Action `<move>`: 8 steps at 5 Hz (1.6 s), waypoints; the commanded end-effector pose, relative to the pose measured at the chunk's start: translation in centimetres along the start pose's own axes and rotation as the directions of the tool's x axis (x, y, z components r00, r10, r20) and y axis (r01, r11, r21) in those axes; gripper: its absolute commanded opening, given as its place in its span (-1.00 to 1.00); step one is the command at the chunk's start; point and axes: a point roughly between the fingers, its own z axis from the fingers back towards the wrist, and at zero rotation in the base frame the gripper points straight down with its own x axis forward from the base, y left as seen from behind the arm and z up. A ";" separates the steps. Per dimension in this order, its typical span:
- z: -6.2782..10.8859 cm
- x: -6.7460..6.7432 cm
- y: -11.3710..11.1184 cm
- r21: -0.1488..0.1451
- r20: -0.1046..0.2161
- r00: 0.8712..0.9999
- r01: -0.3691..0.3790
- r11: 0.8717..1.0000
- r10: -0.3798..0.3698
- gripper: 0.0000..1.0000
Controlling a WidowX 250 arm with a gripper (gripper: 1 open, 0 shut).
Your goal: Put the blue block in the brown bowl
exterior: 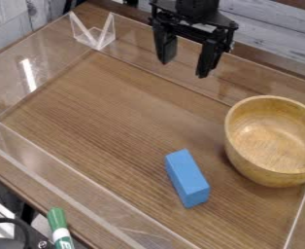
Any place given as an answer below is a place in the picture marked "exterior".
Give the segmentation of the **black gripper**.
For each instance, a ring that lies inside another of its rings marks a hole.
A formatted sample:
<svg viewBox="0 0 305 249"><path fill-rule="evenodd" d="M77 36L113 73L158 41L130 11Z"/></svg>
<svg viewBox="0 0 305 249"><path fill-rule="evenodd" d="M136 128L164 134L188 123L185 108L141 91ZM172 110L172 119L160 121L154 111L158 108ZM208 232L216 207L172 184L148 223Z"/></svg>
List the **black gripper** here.
<svg viewBox="0 0 305 249"><path fill-rule="evenodd" d="M178 37L202 44L196 68L200 79L217 68L233 46L238 24L220 11L221 0L150 0L156 51L168 64L177 55Z"/></svg>

